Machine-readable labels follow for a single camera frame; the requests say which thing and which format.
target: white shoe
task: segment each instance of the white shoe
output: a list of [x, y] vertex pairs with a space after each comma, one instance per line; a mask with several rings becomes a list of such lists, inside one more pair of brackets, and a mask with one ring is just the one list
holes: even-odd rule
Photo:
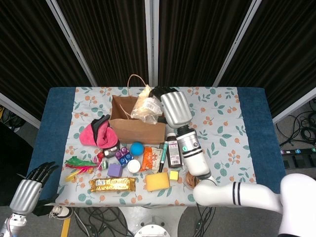
[[68, 206], [54, 206], [53, 209], [49, 213], [49, 217], [56, 218], [58, 220], [65, 220], [70, 218], [74, 213], [72, 207]]

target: table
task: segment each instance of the table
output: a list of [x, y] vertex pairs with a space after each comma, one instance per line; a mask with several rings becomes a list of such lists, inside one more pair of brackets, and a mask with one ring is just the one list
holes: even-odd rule
[[[199, 141], [218, 184], [232, 181], [258, 183], [278, 193], [285, 170], [264, 89], [177, 89], [183, 91], [188, 99], [194, 116], [191, 126], [197, 130]], [[140, 87], [131, 88], [134, 95], [141, 90]], [[138, 186], [141, 184], [143, 187], [137, 188], [136, 193], [91, 194], [86, 185], [88, 179], [92, 178], [88, 174], [79, 176], [76, 183], [66, 184], [60, 179], [60, 176], [64, 177], [69, 172], [67, 168], [62, 172], [64, 157], [81, 154], [82, 158], [84, 155], [85, 158], [92, 158], [98, 152], [96, 147], [83, 149], [70, 145], [82, 130], [83, 123], [77, 124], [76, 120], [81, 119], [88, 125], [93, 118], [110, 113], [113, 94], [126, 95], [126, 87], [58, 87], [50, 90], [29, 171], [52, 160], [61, 167], [51, 175], [41, 199], [51, 198], [58, 192], [60, 197], [56, 203], [75, 206], [195, 205], [192, 191], [184, 186], [183, 180], [171, 184], [171, 189], [155, 191], [147, 198], [143, 183], [145, 173], [135, 176]], [[93, 174], [95, 178], [105, 175]]]

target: white cap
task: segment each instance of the white cap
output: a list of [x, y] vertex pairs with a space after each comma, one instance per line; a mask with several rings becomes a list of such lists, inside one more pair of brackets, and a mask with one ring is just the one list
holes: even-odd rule
[[127, 169], [132, 174], [137, 173], [140, 170], [140, 162], [136, 159], [132, 159], [131, 161], [128, 162]]
[[170, 132], [167, 134], [167, 137], [175, 137], [175, 136], [176, 136], [176, 134], [174, 132]]

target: yellow sponge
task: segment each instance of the yellow sponge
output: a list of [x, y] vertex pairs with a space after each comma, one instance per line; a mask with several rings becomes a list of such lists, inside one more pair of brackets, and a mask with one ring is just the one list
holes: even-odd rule
[[178, 171], [173, 171], [173, 170], [170, 171], [170, 180], [177, 181], [178, 180], [178, 176], [179, 176]]
[[168, 173], [157, 173], [146, 175], [147, 191], [151, 192], [159, 189], [167, 189], [170, 187]]

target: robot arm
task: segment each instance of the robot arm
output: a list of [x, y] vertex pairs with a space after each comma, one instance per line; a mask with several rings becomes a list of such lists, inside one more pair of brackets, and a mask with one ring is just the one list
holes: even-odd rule
[[13, 214], [6, 219], [0, 237], [16, 237], [26, 225], [26, 216], [35, 209], [45, 183], [58, 168], [58, 165], [53, 164], [55, 162], [40, 165], [20, 182], [10, 204]]
[[204, 206], [249, 206], [283, 214], [279, 237], [314, 237], [316, 234], [316, 181], [302, 174], [290, 174], [281, 181], [281, 194], [259, 184], [233, 182], [217, 186], [211, 176], [194, 129], [183, 92], [155, 87], [168, 125], [177, 129], [177, 141], [189, 172], [201, 179], [194, 188], [197, 203]]

